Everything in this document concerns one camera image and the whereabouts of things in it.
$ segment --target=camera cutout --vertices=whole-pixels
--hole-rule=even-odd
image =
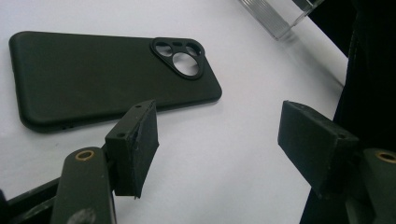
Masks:
[[[163,43],[163,42],[157,43],[157,44],[155,45],[155,49],[156,49],[162,56],[170,57],[170,56],[173,55],[172,48],[171,48],[169,45],[167,45],[167,44],[165,44],[165,43]]]
[[[195,76],[198,74],[198,63],[189,54],[176,53],[172,59],[175,68],[186,76]]]
[[[186,46],[187,52],[192,55],[192,56],[199,56],[201,55],[201,50],[198,48],[198,46],[188,43]]]
[[[180,42],[173,42],[172,44],[173,44],[174,46],[177,46],[177,47],[183,46],[183,44],[180,43]]]

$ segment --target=screw hole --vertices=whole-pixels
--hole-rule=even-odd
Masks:
[[[396,154],[388,153],[384,151],[378,151],[375,154],[381,161],[387,161],[390,163],[396,163]]]
[[[78,161],[87,161],[87,160],[90,160],[93,157],[94,154],[95,153],[92,150],[80,151],[76,155],[76,160],[78,160]]]

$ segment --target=black phone case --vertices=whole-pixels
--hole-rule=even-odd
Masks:
[[[169,55],[157,50],[163,46]],[[204,48],[192,39],[21,32],[9,48],[21,121],[39,132],[118,119],[152,99],[161,111],[221,96]],[[175,68],[180,52],[197,62],[195,75]]]

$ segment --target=clear acrylic piece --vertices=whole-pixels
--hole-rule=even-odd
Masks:
[[[276,40],[324,0],[239,0]]]

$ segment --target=white table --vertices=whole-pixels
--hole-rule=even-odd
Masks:
[[[35,133],[19,119],[9,38],[20,31],[199,41],[222,87],[215,104],[158,114],[160,146],[142,198],[115,197],[119,223],[299,223],[309,185],[277,145],[282,102],[332,118],[347,58],[309,19],[275,41],[236,0],[0,3],[0,189],[8,199],[101,147],[116,120]]]

